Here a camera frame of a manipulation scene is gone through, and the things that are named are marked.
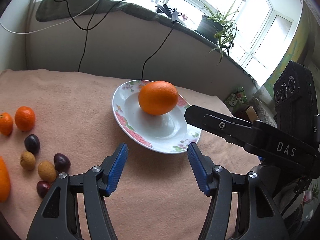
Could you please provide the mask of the mandarin with stem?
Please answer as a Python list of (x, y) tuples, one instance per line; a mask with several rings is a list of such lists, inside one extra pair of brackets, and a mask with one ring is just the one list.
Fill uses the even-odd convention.
[(9, 113), (2, 113), (0, 116), (0, 131), (2, 135), (9, 136), (13, 130), (14, 121)]

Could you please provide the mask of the tan longan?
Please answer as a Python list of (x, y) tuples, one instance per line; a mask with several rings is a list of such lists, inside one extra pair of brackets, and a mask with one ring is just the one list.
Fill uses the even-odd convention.
[(39, 163), (37, 170), (40, 178), (46, 182), (52, 183), (56, 179), (55, 167), (49, 161)]
[(25, 151), (20, 156), (20, 165), (23, 169), (31, 171), (35, 168), (36, 159), (35, 156), (28, 151)]

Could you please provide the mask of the mandarin bumpy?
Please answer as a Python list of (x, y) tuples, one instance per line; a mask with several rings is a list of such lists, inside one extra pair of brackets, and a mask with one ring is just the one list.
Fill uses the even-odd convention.
[(35, 113), (27, 106), (21, 106), (15, 113), (15, 124), (21, 131), (27, 132), (33, 129), (35, 125)]

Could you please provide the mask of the black clip device on sill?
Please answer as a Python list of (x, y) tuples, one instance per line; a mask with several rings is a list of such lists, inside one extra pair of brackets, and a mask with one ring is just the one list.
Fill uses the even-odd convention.
[(182, 13), (178, 12), (175, 8), (170, 8), (166, 4), (156, 4), (156, 12), (166, 14), (166, 16), (171, 19), (172, 23), (185, 25), (185, 23), (180, 19)]

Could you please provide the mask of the cardboard box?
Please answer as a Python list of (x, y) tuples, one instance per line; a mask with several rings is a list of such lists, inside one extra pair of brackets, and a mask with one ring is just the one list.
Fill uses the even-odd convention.
[(250, 122), (253, 122), (254, 120), (258, 120), (259, 119), (257, 113), (255, 112), (255, 110), (254, 110), (254, 108), (252, 106), (249, 106), (245, 110), (245, 113), (248, 116)]

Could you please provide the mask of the large orange smooth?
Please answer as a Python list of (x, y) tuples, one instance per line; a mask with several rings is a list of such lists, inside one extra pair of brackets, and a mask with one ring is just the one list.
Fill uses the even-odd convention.
[(166, 81), (155, 81), (143, 86), (138, 95), (141, 109), (150, 115), (163, 115), (175, 108), (178, 91)]

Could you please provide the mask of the large orange speckled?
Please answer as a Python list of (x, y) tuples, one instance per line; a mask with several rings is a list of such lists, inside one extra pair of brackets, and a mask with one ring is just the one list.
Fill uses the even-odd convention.
[(7, 166), (0, 157), (0, 202), (5, 202), (10, 195), (11, 183)]

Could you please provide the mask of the green windowsill cloth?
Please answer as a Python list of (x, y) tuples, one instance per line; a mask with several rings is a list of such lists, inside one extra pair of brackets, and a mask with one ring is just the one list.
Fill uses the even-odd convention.
[(193, 31), (180, 23), (173, 24), (167, 16), (146, 9), (133, 3), (114, 0), (42, 0), (36, 11), (35, 18), (39, 22), (49, 22), (67, 18), (74, 19), (77, 15), (106, 14), (121, 11), (130, 16), (145, 21), (156, 21), (166, 27), (174, 27), (209, 48), (216, 49), (217, 45), (208, 40), (198, 31)]

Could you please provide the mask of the white floral plate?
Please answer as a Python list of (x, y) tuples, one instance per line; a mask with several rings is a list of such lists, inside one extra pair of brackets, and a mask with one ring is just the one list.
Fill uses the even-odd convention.
[(177, 105), (164, 115), (149, 115), (139, 103), (138, 94), (149, 80), (132, 80), (121, 84), (112, 98), (114, 118), (136, 143), (164, 154), (187, 151), (191, 142), (199, 142), (201, 130), (186, 123), (184, 114), (190, 104), (179, 96)]

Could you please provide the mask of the green snack bag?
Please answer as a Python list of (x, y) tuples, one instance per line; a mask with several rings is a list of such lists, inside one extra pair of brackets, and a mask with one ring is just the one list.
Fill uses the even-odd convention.
[(234, 114), (238, 110), (247, 106), (247, 97), (244, 87), (238, 87), (224, 101), (229, 111)]

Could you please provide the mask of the dark red plum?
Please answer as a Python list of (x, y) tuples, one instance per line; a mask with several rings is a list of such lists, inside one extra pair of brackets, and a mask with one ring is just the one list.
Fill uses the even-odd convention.
[(36, 191), (40, 198), (44, 198), (50, 190), (51, 185), (46, 181), (39, 181), (36, 185)]

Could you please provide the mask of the potted spider plant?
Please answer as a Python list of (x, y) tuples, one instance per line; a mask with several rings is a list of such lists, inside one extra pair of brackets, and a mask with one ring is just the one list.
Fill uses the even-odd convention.
[(229, 51), (234, 47), (234, 40), (238, 32), (236, 20), (229, 19), (229, 16), (233, 17), (239, 12), (238, 10), (233, 11), (236, 0), (234, 0), (225, 14), (219, 9), (213, 11), (211, 6), (202, 0), (196, 1), (204, 6), (209, 15), (202, 15), (199, 26), (195, 31), (216, 45), (215, 48), (210, 50), (210, 53), (217, 51), (220, 54), (220, 63), (225, 54), (229, 56)]

